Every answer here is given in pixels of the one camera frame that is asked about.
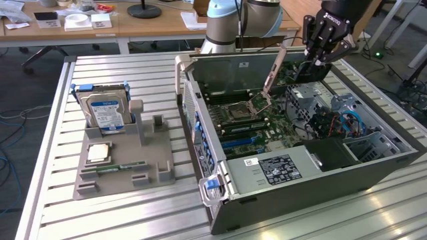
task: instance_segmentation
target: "metal slatted table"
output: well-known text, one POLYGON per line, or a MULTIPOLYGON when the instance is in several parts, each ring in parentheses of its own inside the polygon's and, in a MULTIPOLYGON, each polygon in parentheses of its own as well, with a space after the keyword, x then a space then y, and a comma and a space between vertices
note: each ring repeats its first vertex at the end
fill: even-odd
MULTIPOLYGON (((365 192, 234 232, 210 234, 175 102, 175 56, 185 53, 191 52, 83 56, 65 63, 17 239, 426 239, 426 155, 365 192), (145 101, 143 118, 167 118, 177 184, 74 201, 86 120, 70 85, 125 80, 133 98, 145 101)), ((427 146, 426 128, 345 61, 336 65, 427 146)), ((332 73, 325 81, 338 94, 349 92, 332 73)))

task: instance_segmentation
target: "hard drive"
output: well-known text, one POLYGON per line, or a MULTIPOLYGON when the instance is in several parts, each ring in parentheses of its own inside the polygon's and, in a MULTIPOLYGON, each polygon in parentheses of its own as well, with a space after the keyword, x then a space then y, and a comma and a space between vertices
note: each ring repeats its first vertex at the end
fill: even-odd
POLYGON ((85 84, 71 86, 73 95, 82 106, 87 126, 101 128, 103 134, 125 132, 125 125, 134 122, 130 112, 130 85, 85 84))

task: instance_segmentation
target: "black lamp base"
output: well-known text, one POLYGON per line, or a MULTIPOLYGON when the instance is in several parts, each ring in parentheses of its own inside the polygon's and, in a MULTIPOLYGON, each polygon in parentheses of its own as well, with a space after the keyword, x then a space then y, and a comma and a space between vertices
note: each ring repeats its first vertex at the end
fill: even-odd
POLYGON ((154 5, 146 4, 146 9, 141 4, 127 8, 127 13, 139 19, 154 19, 162 15, 162 9, 154 5))

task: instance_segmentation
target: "chair wheel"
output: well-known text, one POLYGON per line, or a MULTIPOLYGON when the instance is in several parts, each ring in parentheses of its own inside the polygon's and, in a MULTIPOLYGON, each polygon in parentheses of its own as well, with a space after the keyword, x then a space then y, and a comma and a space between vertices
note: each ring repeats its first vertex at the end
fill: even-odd
POLYGON ((19 51, 23 53, 23 54, 27 54, 29 53, 29 48, 27 47, 19 47, 19 51))
POLYGON ((33 75, 35 73, 35 70, 31 67, 26 67, 23 71, 27 75, 33 75))

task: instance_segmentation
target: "floor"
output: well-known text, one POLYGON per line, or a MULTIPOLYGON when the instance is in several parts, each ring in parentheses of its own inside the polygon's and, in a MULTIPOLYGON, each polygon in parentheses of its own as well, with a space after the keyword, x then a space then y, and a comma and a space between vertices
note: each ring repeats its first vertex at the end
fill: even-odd
MULTIPOLYGON (((366 32, 373 34, 377 30, 385 15, 374 18, 368 26, 366 32)), ((386 32, 381 36, 381 40, 372 49, 372 52, 380 51, 384 46, 384 41, 392 30, 398 25, 394 21, 386 29, 386 32)), ((408 67, 412 59, 418 54, 427 42, 427 36, 422 33, 408 29, 398 40, 393 50, 394 56, 385 54, 385 58, 381 62, 385 65, 392 65, 400 73, 410 73, 412 69, 408 67)), ((190 46, 201 47, 202 41, 190 41, 190 46)), ((169 52, 186 50, 185 43, 181 44, 177 41, 162 41, 158 43, 158 49, 151 48, 150 42, 139 43, 133 45, 133 53, 143 52, 169 52)), ((18 48, 11 48, 9 53, 0 57, 0 112, 9 110, 23 110, 34 108, 35 106, 49 105, 53 103, 58 79, 62 73, 63 57, 58 52, 50 52, 42 60, 33 64, 35 74, 29 76, 22 72, 21 64, 25 62, 30 54, 35 53, 41 48, 30 47, 30 53, 23 54, 18 48)), ((110 55, 119 54, 119 47, 114 43, 101 44, 101 50, 95 51, 91 45, 66 46, 65 50, 70 55, 85 56, 85 55, 110 55)), ((357 68, 357 70, 366 74, 373 70, 381 68, 381 64, 366 60, 360 54, 352 55, 348 61, 357 68)), ((422 72, 421 80, 427 79, 427 69, 422 72)), ((397 76, 389 75, 389 70, 384 69, 369 75, 369 79, 382 88, 397 91, 401 85, 401 80, 397 76)), ((29 114, 29 117, 37 117, 47 114, 49 108, 34 111, 29 114)), ((11 124, 22 124, 22 118, 9 119, 7 122, 11 124)), ((22 208, 27 197, 27 191, 31 183, 35 162, 41 150, 42 139, 46 131, 49 118, 29 119, 26 122, 25 136, 22 140, 11 147, 5 149, 9 159, 13 161, 19 182, 22 186, 22 197, 18 204, 14 206, 13 211, 0 215, 0 239, 11 240, 15 238, 19 220, 22 216, 22 208)), ((0 141, 15 131, 17 126, 0 124, 0 141)), ((0 182, 6 178, 7 171, 0 171, 0 182)), ((0 187, 0 212, 11 206, 17 196, 19 194, 18 184, 14 180, 14 176, 5 186, 0 187)))

